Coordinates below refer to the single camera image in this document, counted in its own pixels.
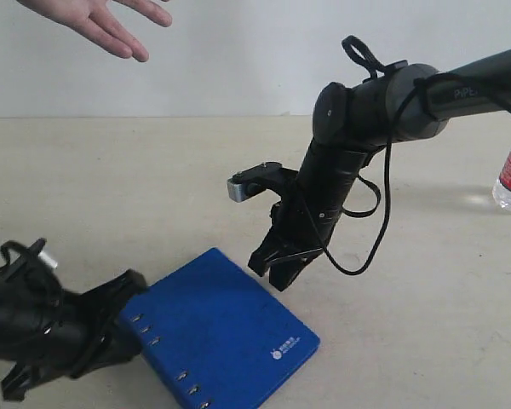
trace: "table surface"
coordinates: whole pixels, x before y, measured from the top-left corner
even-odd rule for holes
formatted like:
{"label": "table surface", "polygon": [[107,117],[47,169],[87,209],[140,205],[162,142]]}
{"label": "table surface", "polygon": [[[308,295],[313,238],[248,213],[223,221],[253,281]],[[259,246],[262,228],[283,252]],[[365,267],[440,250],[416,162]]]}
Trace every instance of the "table surface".
{"label": "table surface", "polygon": [[[310,138],[306,117],[0,120],[0,244],[46,238],[74,291],[127,268],[152,283],[212,246],[245,268],[277,196],[237,204],[226,180],[262,161],[298,169]],[[511,215],[491,197],[510,147],[502,113],[395,145],[392,219],[365,274],[322,256],[283,293],[259,279],[322,340],[264,407],[511,409]],[[363,171],[379,186],[382,163]],[[373,204],[359,184],[346,203]],[[330,250],[342,265],[365,260],[382,210],[341,219]],[[0,380],[10,368],[0,362]],[[137,358],[35,389],[21,407],[178,406]]]}

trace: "logo on notebook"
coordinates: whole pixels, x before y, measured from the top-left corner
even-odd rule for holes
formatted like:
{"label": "logo on notebook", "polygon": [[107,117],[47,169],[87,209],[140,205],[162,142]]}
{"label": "logo on notebook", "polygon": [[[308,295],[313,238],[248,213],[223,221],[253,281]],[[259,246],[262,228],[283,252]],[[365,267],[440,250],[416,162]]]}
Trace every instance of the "logo on notebook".
{"label": "logo on notebook", "polygon": [[285,354],[287,354],[288,351],[290,351],[290,349],[295,347],[297,345],[297,343],[299,343],[300,340],[301,339],[299,337],[297,337],[297,338],[290,337],[285,343],[280,345],[280,348],[273,349],[273,351],[271,352],[271,355],[273,356],[273,358],[275,360],[281,360],[282,357]]}

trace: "white wall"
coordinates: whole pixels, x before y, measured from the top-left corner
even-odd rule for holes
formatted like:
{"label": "white wall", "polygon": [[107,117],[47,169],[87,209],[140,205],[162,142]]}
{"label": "white wall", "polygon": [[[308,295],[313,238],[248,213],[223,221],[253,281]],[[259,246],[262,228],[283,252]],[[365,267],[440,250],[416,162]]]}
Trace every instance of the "white wall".
{"label": "white wall", "polygon": [[171,0],[168,29],[114,3],[149,48],[141,64],[0,0],[0,117],[307,114],[329,81],[365,77],[349,34],[383,62],[443,70],[511,48],[511,0],[414,3]]}

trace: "blue binder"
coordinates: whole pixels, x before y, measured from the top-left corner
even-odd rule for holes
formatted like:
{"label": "blue binder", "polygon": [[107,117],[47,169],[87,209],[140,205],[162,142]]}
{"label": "blue binder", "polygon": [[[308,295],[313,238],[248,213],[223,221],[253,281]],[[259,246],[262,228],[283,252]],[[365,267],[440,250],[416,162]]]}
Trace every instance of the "blue binder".
{"label": "blue binder", "polygon": [[261,406],[319,337],[213,248],[136,296],[120,315],[184,409]]}

